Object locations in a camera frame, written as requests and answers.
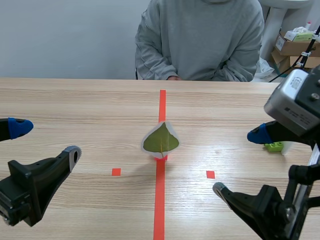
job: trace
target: blue gripper tip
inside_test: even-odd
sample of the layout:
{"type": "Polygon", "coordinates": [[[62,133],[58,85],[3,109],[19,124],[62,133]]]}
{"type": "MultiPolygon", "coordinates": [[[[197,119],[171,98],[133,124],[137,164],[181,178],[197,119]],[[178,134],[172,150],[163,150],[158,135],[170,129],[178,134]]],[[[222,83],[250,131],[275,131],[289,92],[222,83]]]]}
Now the blue gripper tip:
{"type": "Polygon", "coordinates": [[[33,128],[34,125],[29,120],[22,120],[18,122],[15,118],[8,118],[8,128],[11,139],[16,139],[28,134],[33,128]]]}
{"type": "Polygon", "coordinates": [[[255,130],[251,131],[247,135],[247,139],[249,142],[255,143],[255,144],[273,144],[268,131],[266,124],[262,124],[259,126],[259,128],[256,128],[255,130]]]}

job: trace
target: gray sweatshirt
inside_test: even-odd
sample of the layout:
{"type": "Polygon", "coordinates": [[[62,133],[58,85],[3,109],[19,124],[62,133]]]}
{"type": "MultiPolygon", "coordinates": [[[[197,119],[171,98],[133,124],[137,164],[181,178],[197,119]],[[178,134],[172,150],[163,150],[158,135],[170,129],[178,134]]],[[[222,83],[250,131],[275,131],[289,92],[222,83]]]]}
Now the gray sweatshirt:
{"type": "Polygon", "coordinates": [[[258,0],[151,0],[135,64],[146,80],[250,82],[263,29],[258,0]]]}

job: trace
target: screw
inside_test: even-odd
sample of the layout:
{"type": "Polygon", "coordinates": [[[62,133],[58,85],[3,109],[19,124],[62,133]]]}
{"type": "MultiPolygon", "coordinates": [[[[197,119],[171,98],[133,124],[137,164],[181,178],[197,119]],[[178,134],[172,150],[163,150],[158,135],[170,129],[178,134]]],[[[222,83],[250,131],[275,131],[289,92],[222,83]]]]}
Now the screw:
{"type": "Polygon", "coordinates": [[[314,100],[314,101],[317,101],[317,100],[320,99],[320,96],[319,96],[319,94],[317,94],[317,93],[312,93],[312,94],[311,94],[311,99],[314,100]]]}
{"type": "Polygon", "coordinates": [[[8,226],[10,225],[10,219],[6,218],[6,217],[2,217],[3,221],[5,222],[5,224],[7,224],[8,226]]]}
{"type": "Polygon", "coordinates": [[[285,216],[286,216],[286,219],[291,222],[294,218],[295,218],[295,211],[293,208],[291,207],[287,207],[285,209],[285,216]]]}

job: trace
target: green leaf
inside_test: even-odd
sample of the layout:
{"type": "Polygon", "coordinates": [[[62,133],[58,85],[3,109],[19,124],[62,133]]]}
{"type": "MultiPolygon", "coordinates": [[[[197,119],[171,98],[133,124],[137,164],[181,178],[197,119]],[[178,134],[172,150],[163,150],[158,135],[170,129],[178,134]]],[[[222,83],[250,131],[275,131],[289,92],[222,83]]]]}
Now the green leaf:
{"type": "Polygon", "coordinates": [[[179,140],[173,136],[167,128],[167,123],[163,122],[161,126],[152,132],[143,142],[143,149],[151,153],[169,152],[179,146],[179,140]]]}

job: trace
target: white sink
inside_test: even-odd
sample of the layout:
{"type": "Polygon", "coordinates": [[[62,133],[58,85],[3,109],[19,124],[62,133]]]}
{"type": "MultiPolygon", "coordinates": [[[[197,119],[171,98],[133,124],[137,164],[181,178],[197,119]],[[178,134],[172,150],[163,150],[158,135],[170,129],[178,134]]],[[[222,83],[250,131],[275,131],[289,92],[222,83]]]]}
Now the white sink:
{"type": "Polygon", "coordinates": [[[313,1],[314,0],[259,0],[261,5],[270,7],[269,16],[265,22],[262,47],[260,50],[260,57],[262,59],[269,60],[287,10],[305,8],[312,4],[313,1]]]}
{"type": "Polygon", "coordinates": [[[313,0],[259,0],[259,2],[271,8],[277,9],[301,9],[307,7],[313,0]]]}

